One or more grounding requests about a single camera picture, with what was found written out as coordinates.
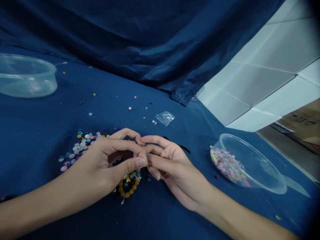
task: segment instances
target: hand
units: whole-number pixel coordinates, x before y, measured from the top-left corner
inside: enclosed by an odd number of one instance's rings
[[[141,141],[160,145],[148,144],[144,147],[147,153],[156,154],[147,154],[150,165],[148,170],[156,179],[165,181],[183,206],[197,211],[210,200],[212,185],[177,144],[160,136],[145,136]]]

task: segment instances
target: clear plastic bag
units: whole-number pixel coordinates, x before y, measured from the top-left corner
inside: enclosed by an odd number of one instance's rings
[[[169,113],[168,111],[162,112],[156,116],[156,119],[158,119],[163,125],[168,126],[169,123],[175,119],[175,117]]]

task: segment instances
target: clear plastic bowl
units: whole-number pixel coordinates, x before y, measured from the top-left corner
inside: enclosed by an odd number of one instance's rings
[[[0,54],[0,93],[22,98],[43,97],[57,89],[57,68],[44,60]]]
[[[231,182],[284,194],[287,185],[277,168],[257,149],[242,139],[221,134],[210,155],[218,170]]]

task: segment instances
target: blue fabric backdrop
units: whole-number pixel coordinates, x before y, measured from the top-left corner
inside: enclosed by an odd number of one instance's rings
[[[0,43],[52,54],[188,104],[284,0],[12,0]]]

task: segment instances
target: forearm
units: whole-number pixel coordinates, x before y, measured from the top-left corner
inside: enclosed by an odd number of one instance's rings
[[[298,239],[287,229],[241,206],[213,186],[211,192],[210,199],[216,200],[200,207],[197,212],[232,239]]]

